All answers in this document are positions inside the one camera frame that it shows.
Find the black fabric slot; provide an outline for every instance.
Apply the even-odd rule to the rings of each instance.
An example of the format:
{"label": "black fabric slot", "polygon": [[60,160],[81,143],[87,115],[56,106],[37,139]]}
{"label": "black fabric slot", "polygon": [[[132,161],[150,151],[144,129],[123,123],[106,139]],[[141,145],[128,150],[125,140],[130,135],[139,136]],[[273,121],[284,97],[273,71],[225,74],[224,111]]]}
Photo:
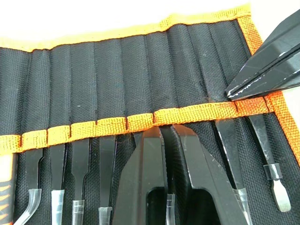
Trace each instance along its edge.
{"label": "black fabric slot", "polygon": [[50,53],[36,50],[30,59],[23,100],[22,132],[48,128],[50,113]]}
{"label": "black fabric slot", "polygon": [[150,74],[145,36],[121,40],[126,115],[151,113]]}
{"label": "black fabric slot", "polygon": [[174,69],[166,32],[146,36],[153,112],[177,108]]}
{"label": "black fabric slot", "polygon": [[241,40],[233,22],[217,22],[208,26],[217,48],[227,83],[230,84],[248,60],[249,55],[246,54],[243,45],[243,42],[246,41]]}
{"label": "black fabric slot", "polygon": [[51,51],[51,101],[49,127],[71,124],[71,46]]}
{"label": "black fabric slot", "polygon": [[227,97],[224,90],[228,85],[208,25],[192,25],[188,27],[188,30],[210,101],[226,101]]}
{"label": "black fabric slot", "polygon": [[95,43],[98,119],[125,116],[121,44],[119,39]]}
{"label": "black fabric slot", "polygon": [[94,43],[71,46],[71,122],[97,120]]}
{"label": "black fabric slot", "polygon": [[0,48],[0,135],[21,135],[30,53]]}
{"label": "black fabric slot", "polygon": [[186,25],[176,25],[168,31],[168,40],[175,71],[176,94],[179,107],[207,102],[199,80],[200,68]]}

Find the silver metal tip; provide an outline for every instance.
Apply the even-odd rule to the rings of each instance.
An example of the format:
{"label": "silver metal tip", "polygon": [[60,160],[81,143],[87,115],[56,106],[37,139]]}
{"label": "silver metal tip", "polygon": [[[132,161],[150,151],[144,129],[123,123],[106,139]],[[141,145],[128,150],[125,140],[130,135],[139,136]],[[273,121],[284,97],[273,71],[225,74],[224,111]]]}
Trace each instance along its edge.
{"label": "silver metal tip", "polygon": [[281,212],[288,212],[291,210],[291,203],[287,195],[286,188],[282,185],[280,180],[273,180],[272,193],[278,209]]}

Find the tweezer tip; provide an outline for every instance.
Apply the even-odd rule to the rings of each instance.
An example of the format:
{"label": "tweezer tip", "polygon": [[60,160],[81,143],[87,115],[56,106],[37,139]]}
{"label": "tweezer tip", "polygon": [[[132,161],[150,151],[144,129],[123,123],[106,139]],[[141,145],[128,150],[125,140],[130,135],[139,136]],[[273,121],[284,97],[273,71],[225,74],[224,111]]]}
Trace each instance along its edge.
{"label": "tweezer tip", "polygon": [[109,225],[111,220],[112,207],[100,207],[99,211],[99,225]]}
{"label": "tweezer tip", "polygon": [[273,180],[272,193],[278,209],[281,212],[288,212],[291,210],[291,203],[287,194],[286,188],[282,185],[280,180]]}

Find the clear plastic tip cover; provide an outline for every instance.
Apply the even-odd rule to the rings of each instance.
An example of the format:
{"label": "clear plastic tip cover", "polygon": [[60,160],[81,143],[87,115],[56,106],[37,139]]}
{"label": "clear plastic tip cover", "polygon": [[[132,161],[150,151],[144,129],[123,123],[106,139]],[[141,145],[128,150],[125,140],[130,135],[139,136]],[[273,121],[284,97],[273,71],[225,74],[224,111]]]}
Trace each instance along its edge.
{"label": "clear plastic tip cover", "polygon": [[240,208],[245,216],[245,219],[246,219],[248,225],[252,225],[246,189],[245,188],[233,189],[233,191],[239,201]]}
{"label": "clear plastic tip cover", "polygon": [[167,195],[166,225],[175,225],[175,194]]}
{"label": "clear plastic tip cover", "polygon": [[82,225],[84,214],[84,200],[73,201],[72,225]]}
{"label": "clear plastic tip cover", "polygon": [[32,217],[41,202],[42,189],[29,189],[29,202],[25,212],[14,223],[15,225],[24,225]]}
{"label": "clear plastic tip cover", "polygon": [[51,192],[52,225],[61,225],[65,190]]}
{"label": "clear plastic tip cover", "polygon": [[112,207],[100,207],[99,209],[99,225],[109,225],[111,220]]}

